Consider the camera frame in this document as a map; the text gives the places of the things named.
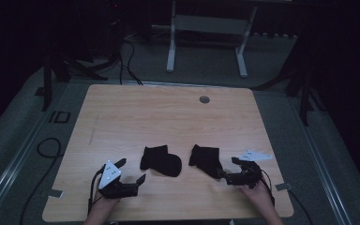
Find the black cloth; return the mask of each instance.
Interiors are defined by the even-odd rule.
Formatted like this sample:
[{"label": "black cloth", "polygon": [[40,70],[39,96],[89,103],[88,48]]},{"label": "black cloth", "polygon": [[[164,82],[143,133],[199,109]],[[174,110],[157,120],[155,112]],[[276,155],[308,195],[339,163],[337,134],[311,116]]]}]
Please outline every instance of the black cloth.
[{"label": "black cloth", "polygon": [[140,169],[145,171],[150,168],[164,175],[176,177],[182,169],[181,158],[169,154],[168,145],[153,148],[145,147]]},{"label": "black cloth", "polygon": [[200,147],[195,144],[192,148],[188,165],[197,166],[211,177],[220,179],[220,176],[218,176],[218,169],[222,171],[223,167],[218,158],[218,150],[219,149],[216,147]]}]

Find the table top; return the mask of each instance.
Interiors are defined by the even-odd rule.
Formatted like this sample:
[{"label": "table top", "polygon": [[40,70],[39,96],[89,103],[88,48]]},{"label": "table top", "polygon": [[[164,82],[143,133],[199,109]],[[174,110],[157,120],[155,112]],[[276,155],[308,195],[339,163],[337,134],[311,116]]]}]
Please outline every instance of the table top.
[{"label": "table top", "polygon": [[[200,97],[209,97],[201,103]],[[141,171],[144,147],[167,144],[182,160],[178,177],[154,170]],[[270,154],[257,161],[273,186],[283,183],[275,154],[253,93],[248,89],[195,86],[91,85],[82,105],[52,189],[62,198],[49,198],[45,221],[83,221],[92,178],[107,160],[127,159],[121,182],[146,174],[137,197],[124,198],[111,220],[177,220],[255,218],[250,202],[225,179],[215,180],[188,166],[194,144],[219,148],[225,171],[239,173],[232,157],[247,150]],[[276,209],[290,217],[287,191],[276,191]]]}]

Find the white metal frame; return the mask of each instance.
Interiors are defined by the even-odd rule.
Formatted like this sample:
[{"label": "white metal frame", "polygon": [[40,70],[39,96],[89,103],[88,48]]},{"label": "white metal frame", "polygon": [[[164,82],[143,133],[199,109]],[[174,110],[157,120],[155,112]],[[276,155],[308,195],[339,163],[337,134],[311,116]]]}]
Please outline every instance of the white metal frame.
[{"label": "white metal frame", "polygon": [[237,20],[227,18],[199,17],[188,15],[176,15],[176,1],[172,1],[172,25],[171,45],[169,48],[168,64],[166,70],[174,71],[174,58],[176,54],[175,32],[176,30],[200,31],[207,33],[221,33],[242,35],[242,43],[235,48],[235,55],[238,62],[241,77],[246,77],[247,67],[243,52],[248,41],[250,28],[256,15],[257,7],[253,7],[248,20]]}]

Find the human arm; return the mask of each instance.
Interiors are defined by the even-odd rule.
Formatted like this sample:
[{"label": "human arm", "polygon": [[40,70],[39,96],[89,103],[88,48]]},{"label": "human arm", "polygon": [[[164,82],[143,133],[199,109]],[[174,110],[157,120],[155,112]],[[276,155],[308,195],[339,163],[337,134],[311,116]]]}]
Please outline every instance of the human arm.
[{"label": "human arm", "polygon": [[256,207],[257,211],[262,215],[262,218],[267,225],[284,224],[271,201],[269,190],[264,185],[263,181],[259,181],[254,188],[249,188],[248,186],[235,187],[247,196],[250,202]]},{"label": "human arm", "polygon": [[87,216],[86,221],[82,225],[102,225],[110,217],[114,207],[119,203],[120,199],[106,199],[96,191],[94,203]]}]

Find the dark background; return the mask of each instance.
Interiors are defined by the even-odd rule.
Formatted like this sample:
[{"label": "dark background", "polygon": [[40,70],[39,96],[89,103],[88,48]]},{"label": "dark background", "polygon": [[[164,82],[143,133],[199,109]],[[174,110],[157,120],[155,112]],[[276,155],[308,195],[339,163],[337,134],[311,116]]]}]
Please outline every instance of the dark background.
[{"label": "dark background", "polygon": [[[179,10],[243,17],[240,7],[222,9],[189,1]],[[117,12],[149,38],[151,24],[170,24],[171,1],[118,1]],[[117,48],[108,32],[103,1],[0,1],[0,115],[26,79],[42,66],[47,46],[76,59],[91,60]],[[313,87],[333,118],[360,171],[360,2],[293,1],[261,3],[252,32],[299,36],[293,56],[315,67]]]}]

